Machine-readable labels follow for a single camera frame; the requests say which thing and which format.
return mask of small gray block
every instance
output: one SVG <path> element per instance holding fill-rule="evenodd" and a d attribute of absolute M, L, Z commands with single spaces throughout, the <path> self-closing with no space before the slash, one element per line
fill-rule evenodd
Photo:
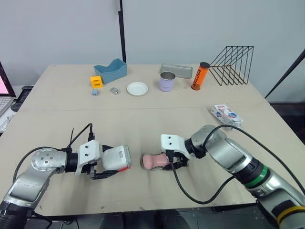
<path fill-rule="evenodd" d="M 98 95 L 99 91 L 97 89 L 92 89 L 91 95 Z"/>

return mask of black wire rack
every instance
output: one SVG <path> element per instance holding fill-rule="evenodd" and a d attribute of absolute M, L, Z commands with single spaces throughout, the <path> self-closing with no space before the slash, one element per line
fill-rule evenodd
<path fill-rule="evenodd" d="M 254 46 L 226 46 L 209 68 L 219 85 L 247 84 Z"/>

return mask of keyboard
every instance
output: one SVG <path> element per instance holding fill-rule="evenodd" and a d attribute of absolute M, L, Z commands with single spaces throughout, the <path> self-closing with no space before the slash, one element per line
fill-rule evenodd
<path fill-rule="evenodd" d="M 0 116 L 9 108 L 14 98 L 0 97 Z"/>

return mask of white plate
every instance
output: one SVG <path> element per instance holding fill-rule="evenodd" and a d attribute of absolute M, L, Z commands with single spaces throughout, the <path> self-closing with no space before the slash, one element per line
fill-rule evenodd
<path fill-rule="evenodd" d="M 148 92 L 148 86 L 142 82 L 133 82 L 127 86 L 127 91 L 134 96 L 142 96 Z"/>

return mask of blue container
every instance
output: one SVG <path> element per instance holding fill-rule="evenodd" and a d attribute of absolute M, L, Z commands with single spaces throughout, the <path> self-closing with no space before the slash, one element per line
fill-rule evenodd
<path fill-rule="evenodd" d="M 114 59 L 109 66 L 94 66 L 96 75 L 101 76 L 103 84 L 110 83 L 127 75 L 127 65 L 120 59 Z"/>

